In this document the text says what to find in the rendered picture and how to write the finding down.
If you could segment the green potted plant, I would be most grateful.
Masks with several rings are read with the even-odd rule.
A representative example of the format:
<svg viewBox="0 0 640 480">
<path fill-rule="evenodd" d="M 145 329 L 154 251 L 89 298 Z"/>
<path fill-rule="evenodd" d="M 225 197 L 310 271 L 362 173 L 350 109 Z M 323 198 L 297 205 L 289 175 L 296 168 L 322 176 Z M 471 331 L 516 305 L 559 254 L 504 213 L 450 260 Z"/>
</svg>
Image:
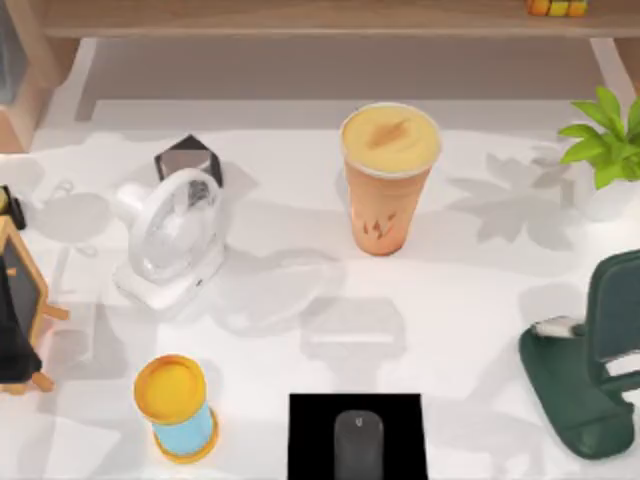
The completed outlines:
<svg viewBox="0 0 640 480">
<path fill-rule="evenodd" d="M 599 86 L 594 100 L 571 105 L 588 118 L 558 130 L 572 141 L 559 163 L 576 171 L 574 206 L 590 221 L 613 221 L 640 196 L 640 97 L 623 112 L 614 92 Z"/>
</svg>

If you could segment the black hexagonal box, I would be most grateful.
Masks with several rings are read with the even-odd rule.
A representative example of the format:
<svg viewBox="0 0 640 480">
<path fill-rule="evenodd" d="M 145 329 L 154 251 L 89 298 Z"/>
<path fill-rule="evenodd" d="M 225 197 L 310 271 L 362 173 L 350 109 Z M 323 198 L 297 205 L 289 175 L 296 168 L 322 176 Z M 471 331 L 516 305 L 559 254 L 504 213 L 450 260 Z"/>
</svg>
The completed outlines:
<svg viewBox="0 0 640 480">
<path fill-rule="evenodd" d="M 220 188 L 224 187 L 219 156 L 192 134 L 157 154 L 154 163 L 160 181 L 179 170 L 195 168 L 209 174 Z"/>
</svg>

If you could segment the white desk fan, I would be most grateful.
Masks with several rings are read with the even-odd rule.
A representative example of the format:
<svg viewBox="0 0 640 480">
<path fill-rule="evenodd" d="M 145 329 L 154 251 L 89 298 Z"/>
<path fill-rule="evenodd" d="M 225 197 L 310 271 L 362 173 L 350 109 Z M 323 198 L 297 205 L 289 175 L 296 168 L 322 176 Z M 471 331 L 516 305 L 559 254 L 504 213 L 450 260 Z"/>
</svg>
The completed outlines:
<svg viewBox="0 0 640 480">
<path fill-rule="evenodd" d="M 155 311 L 197 294 L 224 260 L 223 190 L 195 168 L 179 170 L 156 187 L 129 182 L 112 207 L 128 231 L 127 260 L 114 283 Z"/>
</svg>

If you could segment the wooden framed blackboard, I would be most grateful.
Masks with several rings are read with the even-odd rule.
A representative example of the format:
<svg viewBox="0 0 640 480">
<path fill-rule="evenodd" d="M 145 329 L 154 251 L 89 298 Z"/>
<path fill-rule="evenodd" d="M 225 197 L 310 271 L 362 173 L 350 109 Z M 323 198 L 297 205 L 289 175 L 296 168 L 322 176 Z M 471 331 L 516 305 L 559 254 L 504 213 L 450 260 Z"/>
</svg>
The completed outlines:
<svg viewBox="0 0 640 480">
<path fill-rule="evenodd" d="M 44 318 L 66 320 L 70 312 L 49 302 L 49 288 L 20 232 L 0 216 L 0 390 L 24 394 L 30 385 L 54 389 L 36 351 Z"/>
</svg>

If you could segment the dark green phone stand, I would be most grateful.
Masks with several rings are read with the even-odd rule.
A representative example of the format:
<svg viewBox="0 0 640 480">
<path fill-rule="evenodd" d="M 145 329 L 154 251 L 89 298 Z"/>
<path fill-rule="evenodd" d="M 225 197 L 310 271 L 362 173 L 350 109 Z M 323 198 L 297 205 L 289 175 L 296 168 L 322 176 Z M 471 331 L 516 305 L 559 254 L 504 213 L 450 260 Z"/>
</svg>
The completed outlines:
<svg viewBox="0 0 640 480">
<path fill-rule="evenodd" d="M 594 269 L 583 319 L 533 323 L 519 338 L 527 378 L 552 429 L 574 455 L 601 460 L 635 440 L 640 369 L 612 375 L 609 363 L 640 353 L 640 249 L 611 255 Z"/>
</svg>

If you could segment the colourful cube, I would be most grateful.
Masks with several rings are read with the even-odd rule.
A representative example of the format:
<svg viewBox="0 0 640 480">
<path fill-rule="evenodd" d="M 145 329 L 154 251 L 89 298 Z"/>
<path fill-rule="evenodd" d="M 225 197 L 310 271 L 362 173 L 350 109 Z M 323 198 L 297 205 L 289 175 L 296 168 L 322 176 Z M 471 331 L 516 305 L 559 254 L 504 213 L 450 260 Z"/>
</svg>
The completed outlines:
<svg viewBox="0 0 640 480">
<path fill-rule="evenodd" d="M 582 17 L 589 0 L 525 0 L 527 12 L 534 16 Z"/>
</svg>

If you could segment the black mouse pad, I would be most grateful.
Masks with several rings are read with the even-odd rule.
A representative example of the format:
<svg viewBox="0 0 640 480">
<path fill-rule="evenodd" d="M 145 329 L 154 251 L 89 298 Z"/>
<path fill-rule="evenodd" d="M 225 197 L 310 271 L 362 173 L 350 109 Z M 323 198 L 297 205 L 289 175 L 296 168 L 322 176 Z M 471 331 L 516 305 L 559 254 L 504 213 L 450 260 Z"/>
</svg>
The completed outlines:
<svg viewBox="0 0 640 480">
<path fill-rule="evenodd" d="M 429 480 L 417 393 L 294 393 L 289 398 L 287 480 L 334 480 L 334 424 L 370 410 L 384 424 L 384 479 Z"/>
</svg>

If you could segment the dark grey computer mouse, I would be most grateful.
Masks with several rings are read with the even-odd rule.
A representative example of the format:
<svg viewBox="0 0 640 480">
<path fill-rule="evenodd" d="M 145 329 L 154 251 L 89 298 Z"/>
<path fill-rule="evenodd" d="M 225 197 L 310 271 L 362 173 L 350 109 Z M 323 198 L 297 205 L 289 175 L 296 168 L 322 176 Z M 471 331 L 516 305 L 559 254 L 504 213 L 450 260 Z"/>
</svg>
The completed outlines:
<svg viewBox="0 0 640 480">
<path fill-rule="evenodd" d="M 334 424 L 334 480 L 384 479 L 384 424 L 370 410 L 341 412 Z"/>
</svg>

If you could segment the yellow and blue can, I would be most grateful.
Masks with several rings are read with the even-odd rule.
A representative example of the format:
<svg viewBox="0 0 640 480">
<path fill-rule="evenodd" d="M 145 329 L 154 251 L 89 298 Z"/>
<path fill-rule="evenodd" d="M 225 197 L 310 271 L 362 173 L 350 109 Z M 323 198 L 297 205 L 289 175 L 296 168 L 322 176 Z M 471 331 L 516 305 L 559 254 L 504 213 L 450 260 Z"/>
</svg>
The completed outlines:
<svg viewBox="0 0 640 480">
<path fill-rule="evenodd" d="M 208 403 L 203 370 L 195 360 L 179 354 L 155 358 L 136 376 L 133 392 L 166 458 L 178 464 L 195 463 L 214 449 L 219 422 Z"/>
</svg>

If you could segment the wooden shelf unit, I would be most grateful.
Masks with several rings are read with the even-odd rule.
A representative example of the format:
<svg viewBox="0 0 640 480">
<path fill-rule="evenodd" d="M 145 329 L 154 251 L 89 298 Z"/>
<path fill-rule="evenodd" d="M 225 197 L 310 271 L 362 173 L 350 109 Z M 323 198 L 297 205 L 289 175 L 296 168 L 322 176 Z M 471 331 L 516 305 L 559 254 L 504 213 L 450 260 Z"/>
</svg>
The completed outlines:
<svg viewBox="0 0 640 480">
<path fill-rule="evenodd" d="M 582 17 L 525 0 L 0 0 L 36 85 L 69 76 L 85 38 L 305 36 L 611 38 L 640 94 L 640 0 L 589 0 Z"/>
</svg>

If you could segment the orange drink cup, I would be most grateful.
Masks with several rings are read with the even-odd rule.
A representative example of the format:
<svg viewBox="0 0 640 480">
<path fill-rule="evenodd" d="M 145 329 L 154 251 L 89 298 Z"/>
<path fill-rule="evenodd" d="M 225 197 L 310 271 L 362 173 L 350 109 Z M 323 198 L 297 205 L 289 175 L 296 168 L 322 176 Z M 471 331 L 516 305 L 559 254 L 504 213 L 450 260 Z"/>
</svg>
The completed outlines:
<svg viewBox="0 0 640 480">
<path fill-rule="evenodd" d="M 442 140 L 424 111 L 402 103 L 367 104 L 340 128 L 352 235 L 374 256 L 392 255 L 408 237 Z"/>
</svg>

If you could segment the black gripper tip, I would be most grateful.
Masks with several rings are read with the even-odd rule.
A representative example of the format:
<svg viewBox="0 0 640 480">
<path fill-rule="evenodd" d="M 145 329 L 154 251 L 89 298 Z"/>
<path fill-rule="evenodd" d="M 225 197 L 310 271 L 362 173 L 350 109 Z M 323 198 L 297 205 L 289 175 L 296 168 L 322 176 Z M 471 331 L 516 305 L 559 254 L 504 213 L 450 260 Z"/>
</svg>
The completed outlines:
<svg viewBox="0 0 640 480">
<path fill-rule="evenodd" d="M 17 197 L 11 194 L 7 185 L 0 185 L 0 216 L 8 216 L 18 230 L 26 228 L 26 220 Z"/>
</svg>

